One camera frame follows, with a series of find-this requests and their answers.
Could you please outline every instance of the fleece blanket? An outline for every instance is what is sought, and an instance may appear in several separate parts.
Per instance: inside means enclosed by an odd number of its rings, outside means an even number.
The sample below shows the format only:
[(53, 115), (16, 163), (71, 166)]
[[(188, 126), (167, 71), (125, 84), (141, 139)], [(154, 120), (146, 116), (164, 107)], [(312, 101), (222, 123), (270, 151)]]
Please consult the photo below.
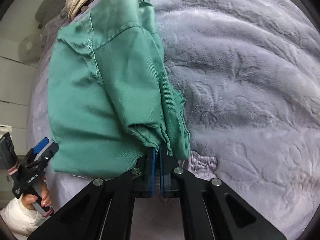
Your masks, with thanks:
[[(319, 33), (289, 0), (151, 2), (169, 80), (187, 100), (191, 158), (184, 167), (201, 178), (220, 177), (288, 240), (296, 239), (320, 203)], [(57, 30), (66, 24), (62, 13), (43, 37), (29, 147), (50, 135), (48, 61)], [(56, 208), (88, 183), (63, 173), (48, 172), (47, 178)], [(150, 237), (179, 239), (172, 230)]]

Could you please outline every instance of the green shirt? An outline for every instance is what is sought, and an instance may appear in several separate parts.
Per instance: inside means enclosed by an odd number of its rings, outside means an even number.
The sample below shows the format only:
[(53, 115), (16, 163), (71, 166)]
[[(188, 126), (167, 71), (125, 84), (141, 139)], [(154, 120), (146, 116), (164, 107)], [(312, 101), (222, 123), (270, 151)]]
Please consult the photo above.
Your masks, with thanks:
[(161, 141), (189, 157), (185, 99), (163, 60), (149, 0), (101, 0), (59, 31), (48, 84), (54, 171), (115, 177)]

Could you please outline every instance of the shirt sleeve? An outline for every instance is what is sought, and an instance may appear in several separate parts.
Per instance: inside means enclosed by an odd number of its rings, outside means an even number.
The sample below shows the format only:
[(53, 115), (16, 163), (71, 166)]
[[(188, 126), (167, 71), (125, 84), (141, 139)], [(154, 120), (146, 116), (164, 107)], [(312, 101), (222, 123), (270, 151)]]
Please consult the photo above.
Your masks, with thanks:
[(27, 209), (21, 197), (12, 199), (0, 215), (13, 233), (22, 236), (29, 236), (46, 220), (39, 212)]

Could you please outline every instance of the gray blanket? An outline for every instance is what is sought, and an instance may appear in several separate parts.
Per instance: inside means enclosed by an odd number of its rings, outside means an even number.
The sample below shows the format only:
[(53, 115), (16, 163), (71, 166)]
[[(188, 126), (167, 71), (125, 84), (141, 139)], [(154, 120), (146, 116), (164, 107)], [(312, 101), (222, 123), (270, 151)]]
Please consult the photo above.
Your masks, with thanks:
[[(220, 177), (296, 239), (320, 203), (319, 33), (289, 0), (151, 1), (169, 80), (187, 99), (188, 169)], [(28, 147), (50, 136), (48, 62), (63, 24), (62, 13), (46, 27)], [(56, 208), (88, 183), (63, 173), (47, 178)]]

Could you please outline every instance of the metal screw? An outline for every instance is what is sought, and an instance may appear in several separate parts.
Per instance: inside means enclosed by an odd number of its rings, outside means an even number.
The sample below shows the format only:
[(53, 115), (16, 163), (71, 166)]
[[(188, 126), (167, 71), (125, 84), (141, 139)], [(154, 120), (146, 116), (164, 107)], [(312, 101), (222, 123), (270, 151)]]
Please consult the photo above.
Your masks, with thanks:
[(131, 170), (131, 173), (132, 173), (133, 175), (139, 175), (139, 174), (141, 173), (141, 170), (140, 170), (139, 168), (133, 168), (133, 169)]
[(93, 185), (95, 186), (101, 186), (103, 184), (103, 179), (95, 179), (93, 181)]
[(173, 169), (173, 172), (174, 172), (175, 174), (182, 174), (182, 173), (183, 173), (183, 168), (179, 168), (179, 167), (174, 168), (174, 169)]
[(221, 179), (214, 178), (211, 180), (212, 185), (219, 187), (222, 184)]

